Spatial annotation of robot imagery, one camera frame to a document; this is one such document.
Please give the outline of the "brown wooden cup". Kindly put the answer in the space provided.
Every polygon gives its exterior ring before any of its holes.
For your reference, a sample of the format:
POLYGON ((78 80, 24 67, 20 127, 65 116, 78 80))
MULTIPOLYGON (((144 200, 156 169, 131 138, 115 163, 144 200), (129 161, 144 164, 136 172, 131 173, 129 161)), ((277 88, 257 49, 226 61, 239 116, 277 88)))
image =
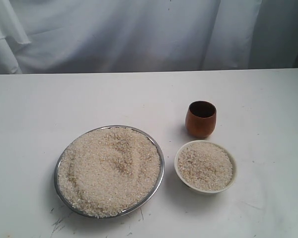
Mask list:
POLYGON ((188 133, 196 138, 207 138, 216 126, 217 109, 207 101, 195 101, 189 105, 185 127, 188 133))

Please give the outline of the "white backdrop cloth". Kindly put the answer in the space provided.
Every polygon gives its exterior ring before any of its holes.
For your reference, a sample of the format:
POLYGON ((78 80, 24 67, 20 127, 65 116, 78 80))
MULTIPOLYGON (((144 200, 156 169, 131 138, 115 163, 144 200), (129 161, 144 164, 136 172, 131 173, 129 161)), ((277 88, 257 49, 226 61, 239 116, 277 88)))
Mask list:
POLYGON ((0 74, 298 67, 298 0, 0 0, 0 74))

